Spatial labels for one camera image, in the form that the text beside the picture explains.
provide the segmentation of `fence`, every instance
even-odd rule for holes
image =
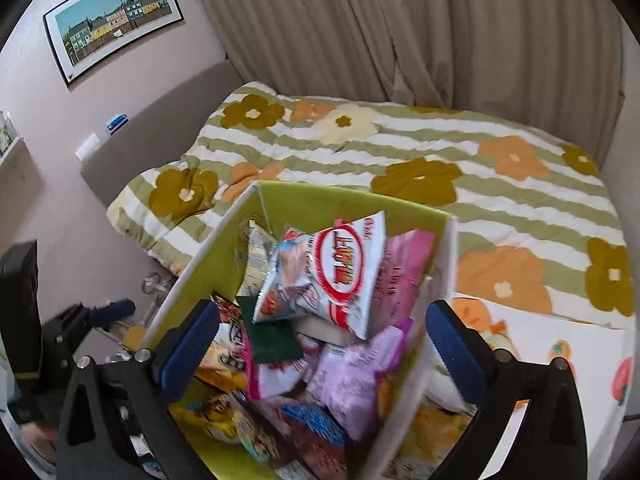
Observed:
[[[72,65],[78,64],[85,57],[90,56],[97,50],[100,50],[102,47],[110,44],[111,41],[117,40],[118,38],[116,38],[116,36],[113,35],[113,33],[116,32],[117,30],[121,31],[123,36],[126,36],[128,32],[131,32],[132,30],[135,30],[138,27],[145,25],[145,23],[158,20],[163,16],[167,16],[168,14],[171,14],[171,7],[159,7],[158,9],[154,9],[151,12],[148,12],[147,14],[143,14],[142,16],[140,16],[139,18],[136,18],[135,20],[129,20],[128,22],[125,22],[122,25],[111,29],[106,34],[103,34],[99,38],[95,38],[95,40],[89,42],[87,46],[84,46],[80,50],[77,50],[75,52],[75,55],[72,55],[69,52],[68,54],[69,54],[69,59],[71,60],[71,64]]]

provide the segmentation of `brown curtain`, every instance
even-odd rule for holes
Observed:
[[[289,95],[458,108],[601,162],[622,105],[610,0],[202,0],[245,80]]]

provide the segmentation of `striped bedspread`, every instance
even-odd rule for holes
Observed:
[[[620,221],[591,157],[482,114],[291,98],[248,83],[180,161],[132,180],[108,216],[179,274],[260,179],[443,209],[459,220],[458,292],[612,328],[635,323]]]

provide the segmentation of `fabric bin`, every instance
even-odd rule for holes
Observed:
[[[172,288],[143,341],[153,348],[172,327],[180,325],[192,307],[213,291],[234,298],[246,265],[246,227],[255,219],[276,238],[288,226],[313,233],[334,224],[385,211],[388,237],[411,229],[436,233],[428,263],[431,279],[420,290],[414,308],[418,345],[412,368],[402,382],[388,422],[380,429],[358,478],[379,478],[402,443],[428,382],[425,370],[433,369],[437,354],[424,336],[424,313],[431,301],[451,301],[455,284],[457,234],[455,217],[396,198],[357,190],[312,186],[292,182],[254,182],[233,204],[209,235],[200,252]],[[207,397],[210,390],[193,380],[181,404]],[[201,459],[220,480],[276,478],[266,466],[255,462],[240,445],[232,446],[208,437],[198,429],[179,424]]]

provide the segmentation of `picture frame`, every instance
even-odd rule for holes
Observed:
[[[67,87],[124,46],[183,19],[177,0],[65,0],[43,16]]]

